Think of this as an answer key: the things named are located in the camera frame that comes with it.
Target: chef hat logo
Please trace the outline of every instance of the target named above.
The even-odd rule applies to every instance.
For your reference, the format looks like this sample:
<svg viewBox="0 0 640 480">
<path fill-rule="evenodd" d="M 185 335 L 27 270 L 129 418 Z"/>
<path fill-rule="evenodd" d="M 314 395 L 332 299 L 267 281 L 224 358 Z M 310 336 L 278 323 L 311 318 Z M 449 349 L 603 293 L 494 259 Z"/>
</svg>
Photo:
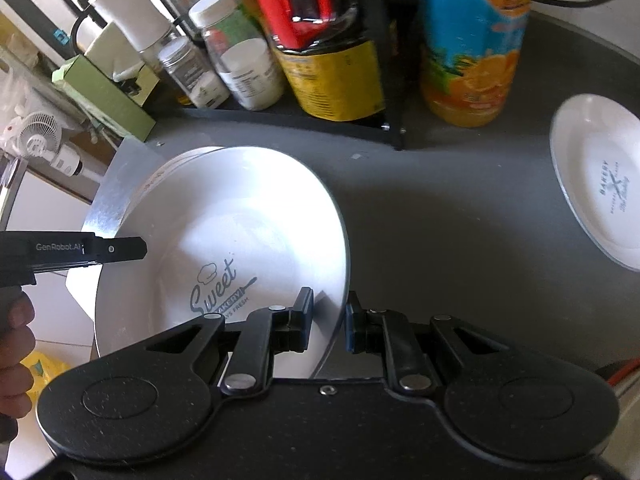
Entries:
<svg viewBox="0 0 640 480">
<path fill-rule="evenodd" d="M 216 279 L 218 275 L 218 267 L 216 264 L 207 264 L 200 269 L 198 273 L 198 281 L 203 285 L 208 285 Z"/>
</svg>

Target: metal rivet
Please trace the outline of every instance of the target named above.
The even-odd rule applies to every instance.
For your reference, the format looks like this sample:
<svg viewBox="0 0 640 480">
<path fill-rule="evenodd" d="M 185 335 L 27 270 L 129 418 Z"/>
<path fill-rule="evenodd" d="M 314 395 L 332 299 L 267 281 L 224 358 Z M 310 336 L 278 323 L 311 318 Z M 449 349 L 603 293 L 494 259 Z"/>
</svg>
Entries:
<svg viewBox="0 0 640 480">
<path fill-rule="evenodd" d="M 400 379 L 400 386 L 407 392 L 420 392 L 431 387 L 431 379 L 420 374 L 407 375 Z"/>
<path fill-rule="evenodd" d="M 338 388 L 335 386 L 331 386 L 330 384 L 326 384 L 325 386 L 320 386 L 320 394 L 326 396 L 332 396 L 338 393 Z"/>
<path fill-rule="evenodd" d="M 249 374 L 232 374 L 225 378 L 225 386 L 233 392 L 249 390 L 255 385 L 255 377 Z"/>
</svg>

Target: finger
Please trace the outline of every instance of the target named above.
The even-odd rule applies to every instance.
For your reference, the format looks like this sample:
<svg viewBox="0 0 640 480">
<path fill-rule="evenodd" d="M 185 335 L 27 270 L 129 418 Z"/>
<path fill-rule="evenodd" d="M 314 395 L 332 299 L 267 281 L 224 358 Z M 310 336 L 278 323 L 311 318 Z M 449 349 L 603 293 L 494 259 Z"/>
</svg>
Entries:
<svg viewBox="0 0 640 480">
<path fill-rule="evenodd" d="M 0 368 L 9 368 L 22 361 L 36 346 L 28 326 L 7 332 L 0 340 Z"/>
<path fill-rule="evenodd" d="M 15 301 L 14 306 L 9 311 L 9 325 L 11 328 L 20 328 L 33 321 L 35 311 L 29 297 L 23 292 L 21 297 Z"/>
<path fill-rule="evenodd" d="M 15 397 L 0 397 L 0 413 L 11 418 L 23 418 L 31 411 L 31 399 L 27 394 Z"/>
<path fill-rule="evenodd" d="M 0 397 L 13 397 L 28 392 L 33 386 L 33 375 L 21 364 L 0 370 Z"/>
</svg>

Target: gray countertop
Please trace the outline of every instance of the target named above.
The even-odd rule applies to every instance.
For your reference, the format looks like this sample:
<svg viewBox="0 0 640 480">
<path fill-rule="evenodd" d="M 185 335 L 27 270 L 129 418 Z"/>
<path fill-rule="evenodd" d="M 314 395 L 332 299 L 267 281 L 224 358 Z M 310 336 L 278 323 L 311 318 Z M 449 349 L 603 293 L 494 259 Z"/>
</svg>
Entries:
<svg viewBox="0 0 640 480">
<path fill-rule="evenodd" d="M 392 308 L 415 322 L 446 312 L 599 367 L 639 352 L 640 273 L 600 252 L 556 181 L 552 115 L 585 92 L 640 115 L 640 66 L 532 20 L 498 119 L 475 130 L 450 126 L 415 91 L 404 152 L 286 126 L 164 119 L 146 144 L 123 143 L 84 228 L 113 235 L 133 190 L 179 153 L 208 145 L 274 148 L 308 165 L 334 194 L 350 239 L 351 288 L 364 308 Z M 341 339 L 322 371 L 379 373 L 378 359 L 348 355 Z"/>
</svg>

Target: white plate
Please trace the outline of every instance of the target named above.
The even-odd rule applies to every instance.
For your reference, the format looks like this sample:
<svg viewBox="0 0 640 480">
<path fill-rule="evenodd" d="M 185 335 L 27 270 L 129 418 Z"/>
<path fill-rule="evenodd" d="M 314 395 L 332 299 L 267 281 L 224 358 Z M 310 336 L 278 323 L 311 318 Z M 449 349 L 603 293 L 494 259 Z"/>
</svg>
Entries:
<svg viewBox="0 0 640 480">
<path fill-rule="evenodd" d="M 265 148 L 225 148 L 172 168 L 144 191 L 118 236 L 142 236 L 138 262 L 103 266 L 95 304 L 101 355 L 201 313 L 228 322 L 315 294 L 307 352 L 276 357 L 279 377 L 310 377 L 330 350 L 349 285 L 342 218 L 303 164 Z"/>
<path fill-rule="evenodd" d="M 640 120 L 611 99 L 577 95 L 556 112 L 550 143 L 580 225 L 607 256 L 640 270 Z"/>
</svg>

